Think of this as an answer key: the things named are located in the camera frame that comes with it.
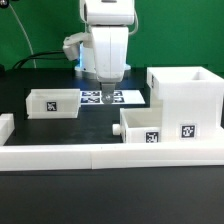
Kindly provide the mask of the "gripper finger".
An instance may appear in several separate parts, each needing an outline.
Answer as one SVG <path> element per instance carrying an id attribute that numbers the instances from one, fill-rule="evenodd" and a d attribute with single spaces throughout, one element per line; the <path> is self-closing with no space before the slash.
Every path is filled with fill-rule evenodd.
<path id="1" fill-rule="evenodd" d="M 114 99 L 114 84 L 103 83 L 102 84 L 102 102 L 104 104 L 111 104 Z"/>

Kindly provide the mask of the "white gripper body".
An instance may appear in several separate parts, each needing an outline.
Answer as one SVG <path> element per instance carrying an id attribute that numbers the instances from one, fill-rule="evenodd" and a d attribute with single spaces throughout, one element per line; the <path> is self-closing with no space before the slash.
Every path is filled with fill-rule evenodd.
<path id="1" fill-rule="evenodd" d="M 98 81 L 120 82 L 125 72 L 128 26 L 135 18 L 135 0 L 80 0 L 79 7 L 80 17 L 89 30 L 64 39 L 67 59 L 76 60 L 78 45 L 90 42 Z"/>

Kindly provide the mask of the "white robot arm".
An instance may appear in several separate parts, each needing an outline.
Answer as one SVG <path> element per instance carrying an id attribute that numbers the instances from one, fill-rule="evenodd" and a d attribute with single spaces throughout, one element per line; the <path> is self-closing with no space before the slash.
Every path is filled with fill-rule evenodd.
<path id="1" fill-rule="evenodd" d="M 126 69 L 128 26 L 136 21 L 135 0 L 79 0 L 80 17 L 88 30 L 66 37 L 63 51 L 68 60 L 79 58 L 80 43 L 93 49 L 96 79 L 101 100 L 114 101 L 114 90 Z"/>

